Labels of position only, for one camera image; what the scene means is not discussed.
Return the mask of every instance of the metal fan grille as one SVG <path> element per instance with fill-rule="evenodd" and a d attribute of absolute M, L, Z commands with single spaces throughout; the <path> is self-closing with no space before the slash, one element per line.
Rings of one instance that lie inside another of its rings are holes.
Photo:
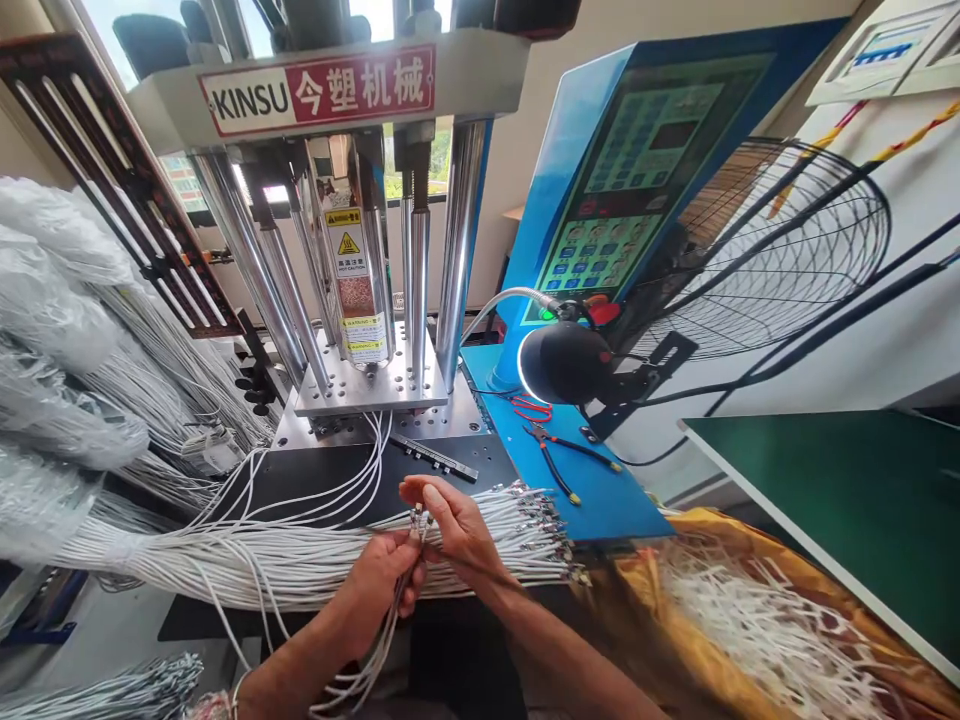
<path fill-rule="evenodd" d="M 810 150 L 798 142 L 750 140 L 720 169 L 681 215 L 689 238 L 683 255 L 666 276 L 642 283 L 663 286 L 665 309 L 648 327 L 637 328 L 633 337 L 642 334 L 632 352 L 649 355 L 671 330 L 700 346 L 694 360 L 762 348 L 802 331 L 870 278 L 887 249 L 890 212 L 869 178 L 764 249 L 755 247 L 859 172 L 832 153 L 814 151 L 776 212 L 775 201 L 764 203 L 730 238 L 723 235 L 756 210 L 757 200 Z M 745 254 L 749 260 L 731 271 L 731 263 Z M 719 284 L 696 297 L 716 278 L 722 278 Z"/>

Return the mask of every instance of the green workbench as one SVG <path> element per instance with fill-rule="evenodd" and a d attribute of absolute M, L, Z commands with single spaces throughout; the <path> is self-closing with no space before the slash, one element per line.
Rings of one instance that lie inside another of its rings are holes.
<path fill-rule="evenodd" d="M 680 425 L 828 572 L 960 686 L 960 431 L 893 410 Z"/>

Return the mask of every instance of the warning label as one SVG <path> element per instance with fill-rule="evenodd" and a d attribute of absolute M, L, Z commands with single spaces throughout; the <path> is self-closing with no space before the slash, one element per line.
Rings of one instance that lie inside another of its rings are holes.
<path fill-rule="evenodd" d="M 345 232 L 343 234 L 343 240 L 340 241 L 340 249 L 337 250 L 337 255 L 359 255 L 360 248 L 357 247 L 357 244 L 353 241 L 353 238 L 350 237 L 350 233 Z"/>
<path fill-rule="evenodd" d="M 325 213 L 330 230 L 330 244 L 334 251 L 337 277 L 352 278 L 367 275 L 367 253 L 360 225 L 360 208 L 330 210 Z"/>
<path fill-rule="evenodd" d="M 344 210 L 331 210 L 327 213 L 327 227 L 339 227 L 341 225 L 359 225 L 360 208 L 346 208 Z"/>
<path fill-rule="evenodd" d="M 355 363 L 374 363 L 387 359 L 387 333 L 383 313 L 368 317 L 343 318 L 347 350 Z"/>

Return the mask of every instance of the blue workbench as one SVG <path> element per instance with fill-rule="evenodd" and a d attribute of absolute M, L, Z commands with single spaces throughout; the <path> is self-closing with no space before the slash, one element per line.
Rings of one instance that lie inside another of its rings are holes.
<path fill-rule="evenodd" d="M 463 348 L 461 354 L 478 390 L 490 390 L 487 378 L 500 357 L 502 345 Z M 561 476 L 580 496 L 579 507 L 571 504 L 557 488 L 540 446 L 523 427 L 527 421 L 516 415 L 510 401 L 496 395 L 478 394 L 486 406 L 504 447 L 520 477 L 531 487 L 557 490 L 557 509 L 567 523 L 567 535 L 574 542 L 649 538 L 673 535 L 673 529 L 657 510 L 633 475 L 624 468 L 617 473 L 575 450 L 551 445 L 550 454 Z M 570 405 L 554 405 L 547 429 L 565 440 L 580 443 L 616 460 L 605 445 L 588 445 L 580 434 L 583 416 Z"/>

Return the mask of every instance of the person's arm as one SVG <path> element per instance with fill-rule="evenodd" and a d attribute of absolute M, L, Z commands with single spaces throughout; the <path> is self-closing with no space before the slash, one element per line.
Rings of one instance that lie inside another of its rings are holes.
<path fill-rule="evenodd" d="M 394 588 L 420 554 L 406 533 L 374 535 L 333 599 L 300 632 L 247 675 L 237 692 L 239 720 L 301 720 L 351 660 L 370 649 L 393 603 Z M 426 568 L 404 591 L 400 616 L 413 612 Z"/>
<path fill-rule="evenodd" d="M 663 720 L 667 716 L 613 663 L 549 610 L 531 599 L 504 566 L 472 498 L 445 480 L 411 475 L 400 485 L 411 504 L 423 502 L 443 536 L 444 556 L 517 642 L 570 688 L 590 717 Z M 439 561 L 427 550 L 427 560 Z"/>

